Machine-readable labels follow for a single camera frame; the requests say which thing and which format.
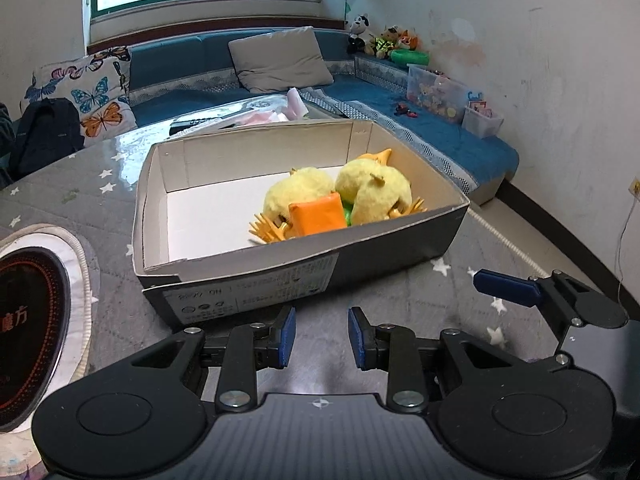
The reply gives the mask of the yellow plush chick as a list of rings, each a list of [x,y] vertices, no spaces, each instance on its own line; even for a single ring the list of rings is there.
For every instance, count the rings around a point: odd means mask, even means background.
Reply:
[[[290,240],[295,236],[290,205],[313,202],[334,191],[334,180],[324,170],[291,169],[286,178],[270,186],[262,212],[254,215],[248,232],[266,244]]]
[[[413,198],[410,181],[396,168],[357,158],[338,173],[335,189],[352,205],[350,224],[397,219],[425,211],[424,199]]]

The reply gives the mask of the green clay packet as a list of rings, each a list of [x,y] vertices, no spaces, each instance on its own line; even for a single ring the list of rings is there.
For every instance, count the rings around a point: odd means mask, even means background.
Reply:
[[[345,218],[345,222],[348,226],[352,225],[352,204],[349,202],[342,201],[343,206],[343,214]]]

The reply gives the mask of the orange clay packet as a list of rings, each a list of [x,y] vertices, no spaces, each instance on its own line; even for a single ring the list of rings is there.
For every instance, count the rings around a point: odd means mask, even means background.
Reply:
[[[297,237],[345,229],[340,194],[332,192],[310,202],[288,205],[292,229]]]

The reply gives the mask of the round black induction cooker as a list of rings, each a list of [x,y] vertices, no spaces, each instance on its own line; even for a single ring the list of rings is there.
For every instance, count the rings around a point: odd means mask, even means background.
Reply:
[[[39,223],[1,241],[1,477],[47,475],[32,438],[41,402],[87,374],[93,293],[90,252],[70,231]]]

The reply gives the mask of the small clear plastic box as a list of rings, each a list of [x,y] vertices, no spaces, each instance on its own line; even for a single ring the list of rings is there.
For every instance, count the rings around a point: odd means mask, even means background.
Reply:
[[[504,117],[491,112],[489,108],[474,110],[472,107],[465,107],[462,120],[462,128],[479,139],[496,136],[504,122]]]

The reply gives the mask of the yellow rubber duck toy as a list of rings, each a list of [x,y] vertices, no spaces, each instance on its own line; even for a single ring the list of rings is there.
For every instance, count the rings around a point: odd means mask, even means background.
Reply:
[[[377,153],[364,153],[358,156],[358,159],[374,160],[381,166],[386,166],[391,154],[393,154],[393,150],[391,148],[386,148],[386,150]]]

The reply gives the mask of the open cardboard shoe box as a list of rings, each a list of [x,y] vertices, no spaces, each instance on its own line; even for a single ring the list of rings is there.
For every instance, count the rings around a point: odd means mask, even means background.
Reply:
[[[146,156],[134,272],[166,323],[186,326],[439,257],[468,206],[375,122],[206,128]]]

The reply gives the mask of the clear plastic toy bin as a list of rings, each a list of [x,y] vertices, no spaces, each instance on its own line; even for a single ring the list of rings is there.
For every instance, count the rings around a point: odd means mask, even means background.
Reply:
[[[460,125],[468,105],[470,88],[422,65],[409,64],[407,99],[422,110]]]

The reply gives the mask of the small red toy car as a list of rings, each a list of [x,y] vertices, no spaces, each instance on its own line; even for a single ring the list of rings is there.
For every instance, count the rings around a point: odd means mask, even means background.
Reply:
[[[397,117],[407,116],[409,118],[418,118],[417,112],[412,110],[406,103],[398,103],[394,109],[394,115]]]

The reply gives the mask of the orange plush fox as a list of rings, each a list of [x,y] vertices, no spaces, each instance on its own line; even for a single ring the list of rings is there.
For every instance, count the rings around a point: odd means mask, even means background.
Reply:
[[[413,29],[405,29],[399,34],[397,47],[401,50],[415,51],[419,42],[419,37]]]

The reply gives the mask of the brown plush toy green vest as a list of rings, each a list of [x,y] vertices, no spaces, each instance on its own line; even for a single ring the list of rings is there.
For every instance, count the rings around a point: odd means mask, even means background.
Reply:
[[[379,60],[388,58],[390,52],[398,47],[400,32],[397,26],[386,27],[378,36],[371,36],[364,52]]]

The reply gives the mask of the plastic bags on table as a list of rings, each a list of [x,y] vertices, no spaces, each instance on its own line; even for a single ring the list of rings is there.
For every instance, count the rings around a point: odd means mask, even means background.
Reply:
[[[294,122],[306,118],[308,114],[308,106],[299,92],[293,88],[285,94],[254,96],[182,115],[170,124],[169,135],[187,134],[209,126],[229,128],[270,122]]]

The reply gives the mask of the dark backpack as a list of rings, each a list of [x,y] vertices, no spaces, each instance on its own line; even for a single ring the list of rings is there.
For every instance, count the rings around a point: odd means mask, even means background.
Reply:
[[[9,177],[20,180],[84,146],[78,109],[68,99],[30,103],[17,126],[8,162]]]

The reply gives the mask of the butterfly print pillow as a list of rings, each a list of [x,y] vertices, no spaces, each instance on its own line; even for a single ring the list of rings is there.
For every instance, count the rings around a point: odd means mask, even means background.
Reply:
[[[42,66],[32,73],[20,110],[42,99],[68,99],[78,111],[85,146],[113,139],[138,128],[129,104],[130,65],[129,48],[112,47]]]

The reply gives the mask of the grey cushion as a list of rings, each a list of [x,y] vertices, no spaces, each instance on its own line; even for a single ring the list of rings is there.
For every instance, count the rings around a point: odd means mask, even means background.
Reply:
[[[311,26],[232,40],[228,48],[240,84],[252,93],[334,83]]]

